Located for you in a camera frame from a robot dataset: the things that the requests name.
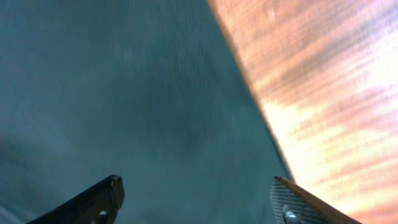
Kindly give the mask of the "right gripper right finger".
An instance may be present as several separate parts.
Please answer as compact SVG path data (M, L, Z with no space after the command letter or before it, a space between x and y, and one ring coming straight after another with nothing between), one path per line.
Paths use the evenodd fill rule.
M360 224L285 177L274 177L270 198L276 224Z

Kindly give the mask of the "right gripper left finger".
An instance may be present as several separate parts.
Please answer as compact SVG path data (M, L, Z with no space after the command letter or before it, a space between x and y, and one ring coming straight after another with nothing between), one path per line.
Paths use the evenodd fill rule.
M124 198L122 177L110 175L28 224L113 224Z

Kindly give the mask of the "black t-shirt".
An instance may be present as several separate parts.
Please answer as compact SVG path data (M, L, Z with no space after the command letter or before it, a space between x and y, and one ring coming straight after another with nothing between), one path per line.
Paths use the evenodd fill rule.
M118 223L273 223L285 165L206 1L1 2L1 222L116 174Z

